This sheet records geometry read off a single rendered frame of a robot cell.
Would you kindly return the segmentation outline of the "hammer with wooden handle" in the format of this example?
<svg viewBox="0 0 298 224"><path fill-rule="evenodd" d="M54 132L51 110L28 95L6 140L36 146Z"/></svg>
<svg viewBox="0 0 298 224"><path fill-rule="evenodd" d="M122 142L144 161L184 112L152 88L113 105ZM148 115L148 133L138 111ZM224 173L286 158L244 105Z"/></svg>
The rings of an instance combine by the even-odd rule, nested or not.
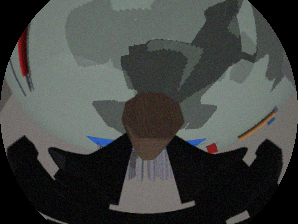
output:
<svg viewBox="0 0 298 224"><path fill-rule="evenodd" d="M274 113L278 112L278 107L274 107L273 111L271 111L270 113L267 113L267 116L265 117L265 119L261 120L261 123L258 123L257 125L255 125L255 127L249 129L249 131L247 131L246 133L243 132L242 135L239 135L238 140L241 141L243 139L245 139L246 136L249 136L251 132L255 132L257 131L257 129L263 127L263 124L266 124L267 121L271 120L271 117L274 116Z"/></svg>

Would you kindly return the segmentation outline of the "blue flat strip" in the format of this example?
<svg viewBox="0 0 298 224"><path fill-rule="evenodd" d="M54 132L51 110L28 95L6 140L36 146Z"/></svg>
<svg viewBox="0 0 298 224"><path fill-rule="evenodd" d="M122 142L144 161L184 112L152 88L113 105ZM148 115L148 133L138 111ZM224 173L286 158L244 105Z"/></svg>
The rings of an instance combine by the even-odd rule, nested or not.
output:
<svg viewBox="0 0 298 224"><path fill-rule="evenodd" d="M108 145L110 143L112 143L112 139L100 139L100 137L89 137L89 136L86 136L88 137L89 140L92 140L94 144L97 144L97 145ZM204 139L205 140L205 139ZM192 145L198 145L200 143L202 143L202 141L204 141L202 139L197 139L197 140L186 140L188 141L189 144L192 144Z"/></svg>

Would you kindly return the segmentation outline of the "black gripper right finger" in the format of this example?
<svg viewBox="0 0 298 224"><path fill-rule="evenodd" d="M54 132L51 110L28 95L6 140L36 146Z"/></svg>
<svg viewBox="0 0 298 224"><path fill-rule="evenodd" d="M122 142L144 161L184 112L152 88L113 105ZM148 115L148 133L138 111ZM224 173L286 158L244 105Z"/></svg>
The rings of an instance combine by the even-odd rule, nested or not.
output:
<svg viewBox="0 0 298 224"><path fill-rule="evenodd" d="M233 149L230 152L210 155L209 152L202 151L196 148L196 145L176 136L166 145L166 151L180 193L181 204L184 204L193 201L193 196L197 196L218 175L218 172L243 159L247 148L239 147L235 151Z"/></svg>

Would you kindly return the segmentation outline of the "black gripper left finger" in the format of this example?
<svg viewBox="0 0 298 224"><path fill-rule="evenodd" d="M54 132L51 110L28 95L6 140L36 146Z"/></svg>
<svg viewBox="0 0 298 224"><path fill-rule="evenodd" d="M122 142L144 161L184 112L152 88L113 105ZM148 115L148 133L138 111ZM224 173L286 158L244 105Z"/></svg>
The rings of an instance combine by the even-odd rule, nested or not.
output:
<svg viewBox="0 0 298 224"><path fill-rule="evenodd" d="M108 198L110 205L118 206L132 148L128 133L124 133L90 155L78 155L55 147L49 147L48 151L57 167L92 183L102 196Z"/></svg>

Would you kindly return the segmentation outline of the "red cube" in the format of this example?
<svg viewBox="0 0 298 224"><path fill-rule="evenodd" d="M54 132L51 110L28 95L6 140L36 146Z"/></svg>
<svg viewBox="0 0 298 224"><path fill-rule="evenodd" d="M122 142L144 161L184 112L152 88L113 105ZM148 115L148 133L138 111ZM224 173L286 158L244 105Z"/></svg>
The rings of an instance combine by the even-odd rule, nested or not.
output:
<svg viewBox="0 0 298 224"><path fill-rule="evenodd" d="M210 155L212 155L212 153L214 153L214 152L218 152L217 145L214 143L212 145L208 145L208 147L206 147L206 148L208 148L208 152L210 153Z"/></svg>

